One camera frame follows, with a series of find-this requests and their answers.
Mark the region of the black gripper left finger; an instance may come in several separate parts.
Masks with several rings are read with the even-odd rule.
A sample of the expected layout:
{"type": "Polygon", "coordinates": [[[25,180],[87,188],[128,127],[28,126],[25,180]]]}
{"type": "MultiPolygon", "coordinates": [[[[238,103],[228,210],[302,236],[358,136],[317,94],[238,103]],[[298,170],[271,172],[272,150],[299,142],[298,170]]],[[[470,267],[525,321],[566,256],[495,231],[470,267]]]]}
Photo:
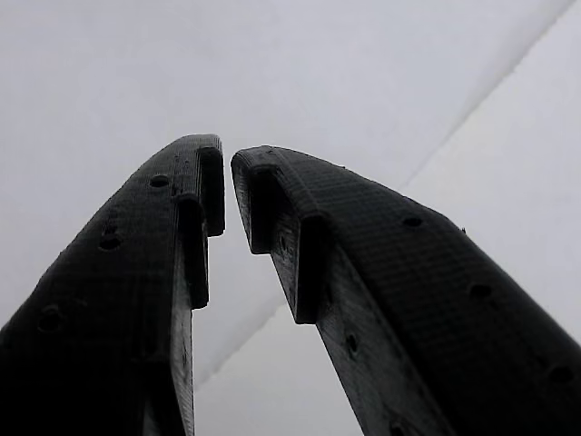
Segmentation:
{"type": "Polygon", "coordinates": [[[192,312],[225,228],[222,144],[140,166],[1,330],[4,435],[191,435],[192,312]]]}

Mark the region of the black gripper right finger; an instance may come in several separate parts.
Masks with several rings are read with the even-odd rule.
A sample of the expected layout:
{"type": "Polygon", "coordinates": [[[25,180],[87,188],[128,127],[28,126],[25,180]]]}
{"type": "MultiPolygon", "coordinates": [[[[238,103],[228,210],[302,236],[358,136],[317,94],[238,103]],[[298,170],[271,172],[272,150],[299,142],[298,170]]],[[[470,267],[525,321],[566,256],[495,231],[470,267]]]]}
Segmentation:
{"type": "Polygon", "coordinates": [[[237,152],[250,249],[367,435],[577,435],[580,347],[444,215],[290,149],[237,152]]]}

